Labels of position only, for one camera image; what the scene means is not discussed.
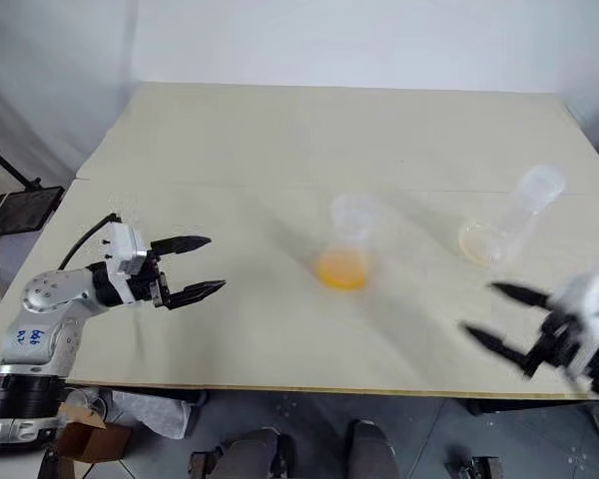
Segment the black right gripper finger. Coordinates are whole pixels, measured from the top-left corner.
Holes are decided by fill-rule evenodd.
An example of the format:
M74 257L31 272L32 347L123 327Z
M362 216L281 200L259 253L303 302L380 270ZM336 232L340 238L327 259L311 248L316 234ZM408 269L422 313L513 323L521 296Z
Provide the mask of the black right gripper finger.
M501 281L492 282L489 287L498 293L529 307L550 309L549 295L543 291L532 289L521 284Z
M501 337L465 322L460 327L484 348L515 364L520 370L526 370L526 355L506 345Z

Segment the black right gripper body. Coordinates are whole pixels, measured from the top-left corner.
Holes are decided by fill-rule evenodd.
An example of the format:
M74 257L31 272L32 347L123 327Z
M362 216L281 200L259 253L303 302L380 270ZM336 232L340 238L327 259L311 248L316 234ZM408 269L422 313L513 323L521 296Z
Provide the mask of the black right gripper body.
M580 347L581 319L557 306L547 305L545 309L547 315L540 325L538 338L521 365L526 378L532 378L543 363L554 368L569 365Z

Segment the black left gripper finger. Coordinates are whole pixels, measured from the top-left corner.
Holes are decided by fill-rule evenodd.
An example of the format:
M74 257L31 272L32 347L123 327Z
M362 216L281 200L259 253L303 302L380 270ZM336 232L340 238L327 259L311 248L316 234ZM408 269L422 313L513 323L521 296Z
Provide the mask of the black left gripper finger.
M202 236L177 236L151 242L151 251L155 256L181 254L199 249L212 240Z
M188 285L183 290L171 293L168 300L168 309L178 309L204 300L206 297L218 292L226 285L223 279L203 281Z

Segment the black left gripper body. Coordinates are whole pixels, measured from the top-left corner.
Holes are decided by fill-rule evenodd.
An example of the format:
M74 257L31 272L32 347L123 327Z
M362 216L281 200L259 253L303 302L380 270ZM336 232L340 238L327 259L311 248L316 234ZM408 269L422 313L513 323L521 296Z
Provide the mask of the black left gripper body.
M129 289L138 301L150 301L155 307L167 306L170 291L166 276L160 271L161 258L148 252L140 270L129 278Z

